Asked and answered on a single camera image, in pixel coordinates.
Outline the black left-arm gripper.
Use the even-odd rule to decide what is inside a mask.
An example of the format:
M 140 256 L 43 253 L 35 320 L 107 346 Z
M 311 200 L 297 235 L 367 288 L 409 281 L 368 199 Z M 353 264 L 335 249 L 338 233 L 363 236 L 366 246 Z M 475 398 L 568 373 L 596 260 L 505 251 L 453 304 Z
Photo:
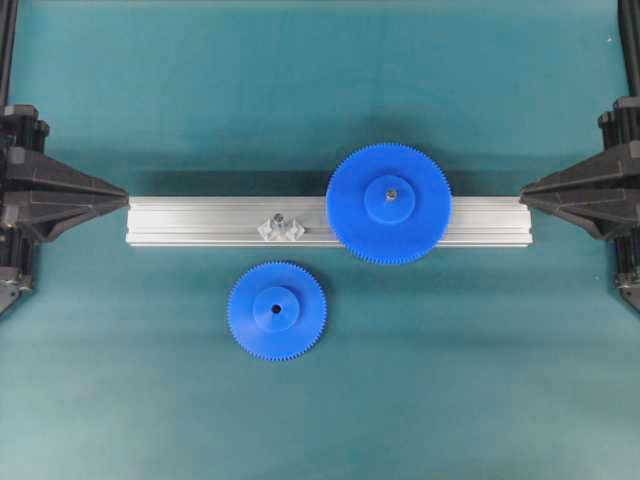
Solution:
M 1 108 L 1 314 L 32 291 L 34 241 L 52 242 L 129 203 L 125 190 L 42 154 L 48 135 L 35 107 Z M 68 193 L 14 193 L 25 189 Z

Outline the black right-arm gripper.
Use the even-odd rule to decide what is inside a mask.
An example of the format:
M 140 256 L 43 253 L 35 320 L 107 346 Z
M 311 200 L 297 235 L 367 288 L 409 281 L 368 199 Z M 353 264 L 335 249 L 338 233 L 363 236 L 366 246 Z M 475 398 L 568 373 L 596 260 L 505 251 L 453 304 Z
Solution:
M 565 220 L 596 240 L 614 241 L 614 283 L 627 303 L 639 302 L 639 194 L 547 193 L 622 186 L 639 177 L 639 148 L 614 147 L 639 139 L 639 98 L 620 97 L 598 119 L 605 151 L 521 189 L 530 208 Z

